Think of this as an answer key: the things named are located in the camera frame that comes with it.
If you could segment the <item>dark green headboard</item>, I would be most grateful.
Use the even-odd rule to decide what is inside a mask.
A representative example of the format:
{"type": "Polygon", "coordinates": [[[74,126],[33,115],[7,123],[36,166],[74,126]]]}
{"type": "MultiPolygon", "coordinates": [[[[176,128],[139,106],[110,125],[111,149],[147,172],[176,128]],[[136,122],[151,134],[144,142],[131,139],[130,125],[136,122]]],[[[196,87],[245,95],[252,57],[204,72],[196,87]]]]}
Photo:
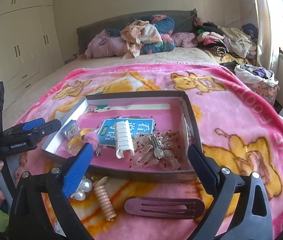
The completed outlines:
{"type": "Polygon", "coordinates": [[[193,20],[198,16],[197,9],[191,11],[182,10],[159,10],[159,11],[144,11],[121,16],[111,17],[105,20],[91,23],[83,27],[77,28],[79,55],[84,54],[88,44],[102,30],[111,28],[122,30],[127,25],[137,19],[146,19],[148,16],[166,15],[174,20],[173,33],[192,32],[193,20]]]}

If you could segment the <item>yellow bangles in bag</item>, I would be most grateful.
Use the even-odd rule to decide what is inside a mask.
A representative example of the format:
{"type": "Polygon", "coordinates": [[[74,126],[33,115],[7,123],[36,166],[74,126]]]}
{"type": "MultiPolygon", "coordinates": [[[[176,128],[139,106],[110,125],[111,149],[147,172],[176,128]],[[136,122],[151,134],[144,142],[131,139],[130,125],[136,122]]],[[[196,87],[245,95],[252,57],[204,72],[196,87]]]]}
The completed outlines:
{"type": "Polygon", "coordinates": [[[76,155],[85,144],[84,137],[88,132],[92,132],[92,128],[84,128],[80,130],[69,142],[67,142],[67,152],[76,155]]]}

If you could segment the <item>cream built-in wardrobe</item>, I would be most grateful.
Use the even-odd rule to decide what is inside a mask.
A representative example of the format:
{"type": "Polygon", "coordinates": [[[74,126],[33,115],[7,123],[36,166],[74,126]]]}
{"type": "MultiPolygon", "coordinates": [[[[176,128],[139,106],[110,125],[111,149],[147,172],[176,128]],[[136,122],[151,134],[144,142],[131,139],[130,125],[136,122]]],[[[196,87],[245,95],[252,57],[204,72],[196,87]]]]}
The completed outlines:
{"type": "Polygon", "coordinates": [[[64,66],[53,0],[0,0],[0,81],[4,107],[64,66]]]}

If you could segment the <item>pink cartoon fleece blanket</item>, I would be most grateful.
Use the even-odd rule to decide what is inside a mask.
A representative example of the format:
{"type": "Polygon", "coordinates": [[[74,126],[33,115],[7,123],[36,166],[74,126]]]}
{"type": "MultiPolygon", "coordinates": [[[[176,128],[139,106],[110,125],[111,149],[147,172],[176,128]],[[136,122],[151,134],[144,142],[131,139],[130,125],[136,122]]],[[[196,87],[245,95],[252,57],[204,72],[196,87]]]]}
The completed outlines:
{"type": "MultiPolygon", "coordinates": [[[[222,66],[186,63],[142,63],[100,68],[79,62],[25,94],[30,106],[18,108],[16,123],[53,120],[66,114],[83,96],[116,92],[178,90],[188,95],[199,125],[205,154],[231,171],[258,172],[264,182],[273,219],[273,235],[283,232],[283,122],[273,107],[222,66]]],[[[95,196],[72,202],[96,239],[186,239],[198,221],[135,218],[124,212],[131,196],[212,197],[198,182],[155,183],[111,179],[107,183],[118,217],[107,222],[95,196]]]]}

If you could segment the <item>cream curtain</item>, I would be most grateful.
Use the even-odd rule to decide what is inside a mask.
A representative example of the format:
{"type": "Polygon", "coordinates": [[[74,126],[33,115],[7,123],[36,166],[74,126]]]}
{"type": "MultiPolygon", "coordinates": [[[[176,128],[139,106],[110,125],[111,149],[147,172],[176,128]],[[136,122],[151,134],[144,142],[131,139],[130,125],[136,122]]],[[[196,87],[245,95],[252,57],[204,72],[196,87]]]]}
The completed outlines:
{"type": "Polygon", "coordinates": [[[259,66],[277,73],[279,65],[280,46],[280,1],[281,0],[254,0],[257,23],[257,58],[259,66]]]}

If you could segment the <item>beige spiral hair clip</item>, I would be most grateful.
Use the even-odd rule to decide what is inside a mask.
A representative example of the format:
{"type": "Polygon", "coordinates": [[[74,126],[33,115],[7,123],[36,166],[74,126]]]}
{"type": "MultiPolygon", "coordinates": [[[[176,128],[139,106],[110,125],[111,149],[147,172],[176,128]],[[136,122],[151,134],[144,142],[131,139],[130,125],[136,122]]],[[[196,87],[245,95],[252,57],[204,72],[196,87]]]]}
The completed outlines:
{"type": "Polygon", "coordinates": [[[116,211],[112,205],[109,194],[105,188],[105,184],[108,181],[108,176],[97,177],[91,176],[93,182],[93,190],[98,200],[101,211],[107,221],[114,221],[117,216],[116,211]]]}

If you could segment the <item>shallow dark cardboard box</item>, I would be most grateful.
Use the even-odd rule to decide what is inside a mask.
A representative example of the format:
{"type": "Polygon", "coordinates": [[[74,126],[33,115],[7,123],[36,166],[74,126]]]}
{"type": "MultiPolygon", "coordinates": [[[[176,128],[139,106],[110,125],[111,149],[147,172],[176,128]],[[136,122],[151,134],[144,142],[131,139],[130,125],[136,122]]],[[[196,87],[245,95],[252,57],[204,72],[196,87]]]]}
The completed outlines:
{"type": "Polygon", "coordinates": [[[98,150],[88,170],[116,178],[184,182],[196,178],[188,147],[201,148],[188,95],[159,90],[95,94],[82,97],[61,120],[42,150],[64,163],[98,136],[98,150]]]}

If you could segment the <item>sheer glitter bow clip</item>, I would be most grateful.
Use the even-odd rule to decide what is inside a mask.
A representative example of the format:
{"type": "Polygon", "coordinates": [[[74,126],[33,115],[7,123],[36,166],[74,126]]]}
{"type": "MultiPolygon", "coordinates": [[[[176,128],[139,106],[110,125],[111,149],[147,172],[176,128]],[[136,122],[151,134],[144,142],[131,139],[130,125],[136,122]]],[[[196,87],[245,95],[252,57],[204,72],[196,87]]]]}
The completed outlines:
{"type": "Polygon", "coordinates": [[[179,171],[185,159],[183,137],[178,131],[138,133],[133,138],[135,155],[131,167],[145,169],[158,167],[163,171],[179,171]]]}

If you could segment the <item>pearl translucent hair claw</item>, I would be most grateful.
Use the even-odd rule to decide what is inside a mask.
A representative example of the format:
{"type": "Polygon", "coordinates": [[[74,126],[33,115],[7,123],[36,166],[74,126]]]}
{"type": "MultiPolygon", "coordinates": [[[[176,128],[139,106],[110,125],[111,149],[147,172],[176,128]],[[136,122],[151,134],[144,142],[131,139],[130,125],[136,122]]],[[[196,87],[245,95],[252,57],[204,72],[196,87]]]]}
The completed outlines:
{"type": "Polygon", "coordinates": [[[71,199],[77,200],[77,201],[83,201],[86,199],[87,195],[92,191],[93,189],[93,182],[83,176],[80,184],[78,185],[77,190],[70,195],[71,199]]]}

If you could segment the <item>pile of folded bedding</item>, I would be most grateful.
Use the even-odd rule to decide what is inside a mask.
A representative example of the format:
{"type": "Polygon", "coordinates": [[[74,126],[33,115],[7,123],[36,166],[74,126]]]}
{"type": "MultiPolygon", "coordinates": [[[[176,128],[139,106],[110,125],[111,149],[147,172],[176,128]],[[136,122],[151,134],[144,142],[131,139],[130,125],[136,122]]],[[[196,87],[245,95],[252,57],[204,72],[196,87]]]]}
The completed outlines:
{"type": "Polygon", "coordinates": [[[195,47],[192,32],[173,33],[174,20],[166,15],[137,19],[124,29],[107,28],[88,44],[84,54],[87,59],[122,57],[134,59],[140,55],[169,52],[176,47],[195,47]]]}

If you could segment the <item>white plastic hair claw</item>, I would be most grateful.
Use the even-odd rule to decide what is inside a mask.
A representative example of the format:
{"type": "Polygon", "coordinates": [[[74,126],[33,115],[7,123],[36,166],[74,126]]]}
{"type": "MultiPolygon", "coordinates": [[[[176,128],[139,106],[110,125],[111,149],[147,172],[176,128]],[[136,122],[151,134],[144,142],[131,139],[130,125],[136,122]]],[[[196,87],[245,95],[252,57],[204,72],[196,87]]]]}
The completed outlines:
{"type": "Polygon", "coordinates": [[[119,121],[115,123],[115,141],[116,141],[116,157],[124,158],[125,152],[135,155],[135,149],[130,132],[129,121],[119,121]]]}

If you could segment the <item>pile of clothes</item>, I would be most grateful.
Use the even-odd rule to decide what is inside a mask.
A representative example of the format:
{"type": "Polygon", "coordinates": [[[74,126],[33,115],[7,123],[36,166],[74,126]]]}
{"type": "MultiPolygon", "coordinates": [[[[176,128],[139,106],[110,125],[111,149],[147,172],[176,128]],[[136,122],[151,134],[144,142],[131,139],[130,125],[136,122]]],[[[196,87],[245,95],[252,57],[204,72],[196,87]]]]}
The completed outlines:
{"type": "Polygon", "coordinates": [[[193,20],[198,46],[213,60],[233,72],[253,92],[274,105],[279,82],[272,70],[257,61],[258,28],[245,24],[240,29],[219,27],[200,17],[193,20]]]}

